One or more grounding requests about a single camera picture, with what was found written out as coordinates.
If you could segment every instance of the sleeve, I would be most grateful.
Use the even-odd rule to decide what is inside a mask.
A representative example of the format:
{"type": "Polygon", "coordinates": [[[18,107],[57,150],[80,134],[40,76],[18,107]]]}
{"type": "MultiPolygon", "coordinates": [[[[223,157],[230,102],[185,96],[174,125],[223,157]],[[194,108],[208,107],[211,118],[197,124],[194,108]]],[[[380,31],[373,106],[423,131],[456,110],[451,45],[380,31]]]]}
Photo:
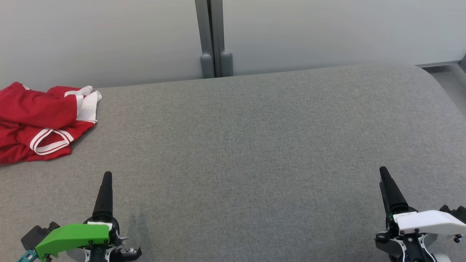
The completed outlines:
{"type": "Polygon", "coordinates": [[[66,97],[69,95],[82,95],[88,96],[92,93],[92,86],[88,85],[83,88],[68,87],[68,86],[55,86],[47,91],[55,97],[66,97]]]}
{"type": "Polygon", "coordinates": [[[56,97],[27,90],[15,82],[0,90],[0,118],[42,128],[60,129],[76,121],[83,95],[56,97]]]}

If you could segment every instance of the red clothing with white stripes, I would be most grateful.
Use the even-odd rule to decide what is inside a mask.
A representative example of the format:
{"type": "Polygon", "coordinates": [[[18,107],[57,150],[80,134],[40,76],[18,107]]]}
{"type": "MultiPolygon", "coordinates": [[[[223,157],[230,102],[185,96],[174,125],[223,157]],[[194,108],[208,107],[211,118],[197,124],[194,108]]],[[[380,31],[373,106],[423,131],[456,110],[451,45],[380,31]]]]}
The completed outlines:
{"type": "Polygon", "coordinates": [[[69,144],[97,123],[101,98],[91,86],[39,92],[14,82],[0,90],[0,164],[69,155],[69,144]]]}

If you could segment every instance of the white stripe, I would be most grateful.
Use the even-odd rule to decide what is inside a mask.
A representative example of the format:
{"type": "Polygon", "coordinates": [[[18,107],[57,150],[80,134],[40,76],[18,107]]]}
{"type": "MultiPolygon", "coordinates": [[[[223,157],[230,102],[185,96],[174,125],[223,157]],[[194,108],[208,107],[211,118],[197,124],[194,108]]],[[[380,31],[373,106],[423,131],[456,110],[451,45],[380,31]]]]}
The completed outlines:
{"type": "Polygon", "coordinates": [[[55,133],[61,132],[63,133],[66,137],[68,137],[70,142],[73,142],[74,138],[71,136],[70,133],[66,132],[65,130],[54,130],[55,133]]]}
{"type": "Polygon", "coordinates": [[[64,134],[62,134],[61,132],[58,132],[57,130],[52,130],[52,131],[53,131],[54,133],[59,134],[59,135],[63,138],[63,140],[62,140],[62,141],[58,141],[58,142],[51,143],[51,144],[49,144],[49,145],[41,146],[41,147],[37,147],[37,145],[38,145],[40,142],[37,143],[37,144],[35,145],[35,148],[34,148],[34,152],[35,152],[36,154],[41,155],[41,156],[43,156],[43,155],[48,155],[48,154],[50,154],[50,153],[53,153],[53,152],[55,152],[55,151],[57,151],[57,150],[59,150],[59,149],[62,149],[62,148],[65,147],[65,146],[69,145],[69,142],[68,142],[68,140],[66,139],[66,137],[65,137],[64,134]]]}
{"type": "Polygon", "coordinates": [[[85,86],[78,91],[68,91],[65,93],[65,97],[68,95],[81,95],[81,96],[88,96],[92,93],[92,86],[88,85],[85,86]]]}
{"type": "Polygon", "coordinates": [[[42,129],[37,135],[31,140],[31,143],[29,144],[29,148],[35,152],[35,148],[37,147],[37,144],[39,144],[42,139],[44,139],[46,136],[48,136],[52,130],[50,128],[44,128],[42,129]]]}

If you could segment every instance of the gray fabric surface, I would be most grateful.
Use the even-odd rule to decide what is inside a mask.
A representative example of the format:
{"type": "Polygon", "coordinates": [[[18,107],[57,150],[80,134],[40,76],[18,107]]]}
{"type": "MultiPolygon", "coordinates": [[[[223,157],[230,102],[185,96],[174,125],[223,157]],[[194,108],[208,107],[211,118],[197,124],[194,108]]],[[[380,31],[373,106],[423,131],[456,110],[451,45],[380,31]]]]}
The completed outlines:
{"type": "MultiPolygon", "coordinates": [[[[106,170],[142,262],[388,261],[373,241],[381,165],[418,210],[466,205],[466,121],[414,66],[100,92],[99,123],[71,156],[0,167],[2,261],[34,225],[88,218],[106,170]]],[[[452,241],[431,250],[466,255],[452,241]]]]}

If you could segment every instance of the white trim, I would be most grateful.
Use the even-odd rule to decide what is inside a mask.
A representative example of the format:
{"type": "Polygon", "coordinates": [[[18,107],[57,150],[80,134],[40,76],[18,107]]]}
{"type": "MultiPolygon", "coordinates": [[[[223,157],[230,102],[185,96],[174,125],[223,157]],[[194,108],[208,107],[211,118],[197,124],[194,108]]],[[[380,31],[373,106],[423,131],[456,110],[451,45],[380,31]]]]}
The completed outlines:
{"type": "Polygon", "coordinates": [[[71,136],[70,133],[66,132],[65,130],[54,130],[54,132],[61,132],[63,133],[70,142],[73,142],[74,138],[71,136]]]}
{"type": "Polygon", "coordinates": [[[65,97],[68,95],[81,95],[81,96],[88,96],[92,93],[92,86],[88,85],[85,86],[78,91],[68,91],[65,93],[65,97]]]}
{"type": "Polygon", "coordinates": [[[81,112],[82,102],[84,101],[84,96],[75,95],[75,97],[76,97],[76,119],[77,119],[79,116],[79,113],[81,112]]]}
{"type": "Polygon", "coordinates": [[[30,148],[36,154],[43,156],[53,153],[59,149],[62,149],[65,146],[68,146],[73,140],[74,138],[71,136],[71,134],[64,130],[53,130],[49,128],[44,128],[32,139],[30,148]],[[52,132],[60,135],[63,138],[63,140],[39,147],[41,141],[48,135],[50,135],[52,132]]]}
{"type": "Polygon", "coordinates": [[[76,120],[96,123],[97,102],[100,99],[102,99],[102,95],[99,91],[94,91],[86,96],[82,102],[81,110],[76,120]]]}
{"type": "Polygon", "coordinates": [[[44,137],[48,136],[52,132],[52,129],[50,128],[44,128],[42,129],[37,135],[31,140],[31,143],[29,144],[29,148],[35,152],[35,146],[36,144],[40,143],[44,137]]]}

